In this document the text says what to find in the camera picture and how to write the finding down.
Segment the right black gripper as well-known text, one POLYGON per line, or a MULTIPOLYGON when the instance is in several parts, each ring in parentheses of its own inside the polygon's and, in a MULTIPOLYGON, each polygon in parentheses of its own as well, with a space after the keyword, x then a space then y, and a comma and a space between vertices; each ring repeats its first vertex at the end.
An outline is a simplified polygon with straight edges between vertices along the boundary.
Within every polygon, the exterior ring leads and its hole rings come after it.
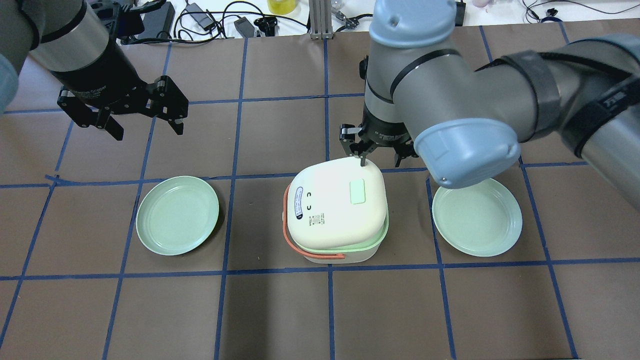
POLYGON ((407 158, 418 158, 413 140, 403 122, 384 121, 364 108, 360 126, 342 123, 339 141, 348 157, 359 159, 365 167, 367 157, 375 148, 394 148, 394 167, 400 167, 407 158))

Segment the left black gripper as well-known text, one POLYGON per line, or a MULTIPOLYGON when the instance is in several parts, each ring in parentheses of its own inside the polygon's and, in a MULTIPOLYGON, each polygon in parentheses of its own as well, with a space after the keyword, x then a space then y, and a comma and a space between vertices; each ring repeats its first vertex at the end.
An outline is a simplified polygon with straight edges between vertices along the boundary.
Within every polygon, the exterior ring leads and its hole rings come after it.
POLYGON ((93 126, 122 141, 124 128, 111 116, 112 111, 117 115, 157 117, 176 135, 184 133, 189 109, 185 94, 169 75, 146 84, 114 39, 89 65, 70 71, 53 70, 51 74, 66 88, 58 94, 58 106, 80 128, 93 126))

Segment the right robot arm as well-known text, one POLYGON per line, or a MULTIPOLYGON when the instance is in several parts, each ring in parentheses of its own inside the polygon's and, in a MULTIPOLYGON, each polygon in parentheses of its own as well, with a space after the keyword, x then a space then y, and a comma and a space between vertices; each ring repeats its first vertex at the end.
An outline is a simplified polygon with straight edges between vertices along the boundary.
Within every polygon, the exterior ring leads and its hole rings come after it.
POLYGON ((472 70, 451 35, 453 0, 377 0, 360 64, 360 125, 339 141, 361 166, 379 147, 419 157, 439 186, 503 173, 521 144, 557 132, 639 207, 639 37, 614 33, 551 51, 503 55, 472 70))

